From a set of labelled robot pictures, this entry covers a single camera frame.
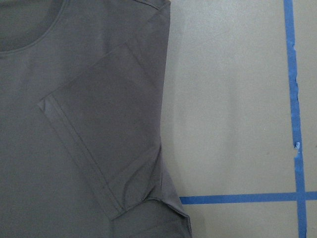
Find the dark brown t-shirt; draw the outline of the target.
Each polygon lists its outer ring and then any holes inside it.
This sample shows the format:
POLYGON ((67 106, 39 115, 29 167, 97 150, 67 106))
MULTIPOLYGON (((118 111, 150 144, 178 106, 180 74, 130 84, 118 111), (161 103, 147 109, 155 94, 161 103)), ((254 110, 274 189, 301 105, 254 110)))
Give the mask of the dark brown t-shirt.
POLYGON ((1 1, 1 237, 192 237, 160 136, 170 5, 1 1))

